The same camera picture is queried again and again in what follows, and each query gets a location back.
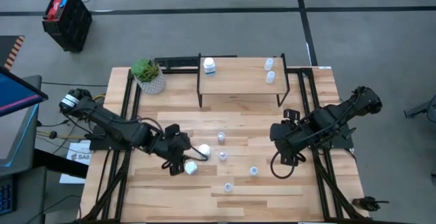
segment floor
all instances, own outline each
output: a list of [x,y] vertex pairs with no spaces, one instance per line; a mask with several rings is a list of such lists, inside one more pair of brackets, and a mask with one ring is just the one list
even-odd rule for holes
[[[406,119],[403,114],[435,94],[436,0],[92,0],[87,7],[97,12],[80,54],[64,52],[44,33],[41,15],[48,2],[0,0],[0,35],[26,37],[12,66],[18,76],[106,84],[112,67],[142,57],[284,52],[288,65],[331,66],[342,99],[356,86],[371,87],[383,101],[382,111],[350,123],[358,128],[353,138],[365,194],[390,201],[371,216],[410,223],[436,219],[430,177],[436,131],[425,115]],[[211,13],[218,12],[214,8],[236,9]],[[70,88],[43,85],[50,98],[41,104],[43,124],[63,120],[57,104]],[[89,90],[96,95],[106,89]],[[82,133],[71,126],[55,129]],[[37,147],[56,149],[39,140]],[[47,206],[81,194],[82,186],[60,185],[57,174],[48,177]],[[73,220],[77,207],[74,199],[57,206],[47,223]]]

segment paper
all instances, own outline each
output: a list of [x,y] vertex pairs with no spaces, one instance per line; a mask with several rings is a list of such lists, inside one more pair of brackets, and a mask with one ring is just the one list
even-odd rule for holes
[[[89,165],[91,162],[91,151],[89,150],[89,140],[82,140],[80,143],[70,143],[67,159]],[[84,184],[85,179],[62,174],[59,183],[62,184]]]

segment monitor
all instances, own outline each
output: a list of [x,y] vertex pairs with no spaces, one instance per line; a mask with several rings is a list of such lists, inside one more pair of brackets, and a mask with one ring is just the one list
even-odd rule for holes
[[47,99],[45,93],[0,67],[0,117]]

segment white cylinder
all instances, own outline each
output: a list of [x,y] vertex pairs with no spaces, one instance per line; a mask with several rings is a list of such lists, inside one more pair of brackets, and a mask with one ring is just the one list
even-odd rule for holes
[[275,78],[275,72],[269,71],[266,75],[266,83],[272,84],[274,82],[274,78]]
[[226,183],[226,184],[224,185],[224,191],[226,191],[226,192],[231,192],[231,191],[233,191],[233,185],[230,184],[230,183]]
[[189,161],[185,164],[185,171],[187,174],[195,174],[198,170],[198,166],[194,161]]
[[227,160],[227,153],[225,153],[225,152],[220,152],[220,153],[219,153],[219,160],[220,160],[220,161],[225,161],[225,160]]
[[251,176],[257,176],[258,173],[259,173],[259,170],[258,170],[258,168],[256,166],[253,166],[253,167],[250,168],[250,175]]
[[207,76],[215,74],[215,61],[212,58],[207,57],[203,62],[203,66],[204,73],[206,73]]
[[201,145],[198,150],[200,151],[200,153],[206,155],[207,158],[211,156],[211,148],[207,144]]
[[219,132],[218,133],[218,143],[223,144],[225,140],[225,133],[224,132]]
[[273,58],[267,58],[265,61],[264,69],[265,71],[270,71],[271,68],[273,68],[274,59]]

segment wooden table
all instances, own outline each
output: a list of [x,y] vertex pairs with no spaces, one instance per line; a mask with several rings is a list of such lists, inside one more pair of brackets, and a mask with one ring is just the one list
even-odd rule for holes
[[[104,106],[115,113],[121,111],[128,70],[128,67],[112,69]],[[313,73],[321,106],[339,103],[332,70],[314,67]],[[280,108],[275,98],[268,95],[207,95],[204,107],[199,108],[197,74],[166,75],[166,89],[161,94],[141,94],[138,115],[155,118],[163,127],[178,123],[189,134],[194,146],[209,144],[212,157],[199,163],[195,176],[184,173],[173,177],[161,169],[163,159],[135,150],[131,154],[121,221],[321,221],[323,216],[310,151],[303,151],[307,162],[301,163],[286,180],[275,178],[269,169],[271,157],[277,151],[268,138],[270,126],[279,123],[283,109],[300,110],[304,114],[297,75],[288,76],[290,96]],[[129,100],[128,117],[134,90]],[[219,131],[226,134],[224,146],[218,145]],[[219,162],[221,151],[229,155],[225,163]],[[340,149],[332,149],[331,155],[337,184],[347,199],[363,197],[353,158]],[[105,156],[104,151],[92,156],[81,201],[84,214],[95,203]],[[259,175],[250,177],[249,168],[254,165],[258,167]],[[106,167],[102,190],[106,188],[109,168],[110,163]],[[279,165],[279,161],[276,161],[275,169],[278,174],[290,170]],[[231,193],[223,190],[227,182],[234,184]],[[326,191],[330,214],[334,216],[327,186]],[[109,217],[114,216],[117,195],[116,189]]]
[[281,106],[290,91],[284,55],[272,58],[271,71],[275,72],[272,84],[265,81],[268,73],[264,69],[266,57],[213,57],[217,71],[212,76],[204,72],[205,58],[201,58],[198,79],[200,107],[203,95],[284,95],[282,101],[277,98]]

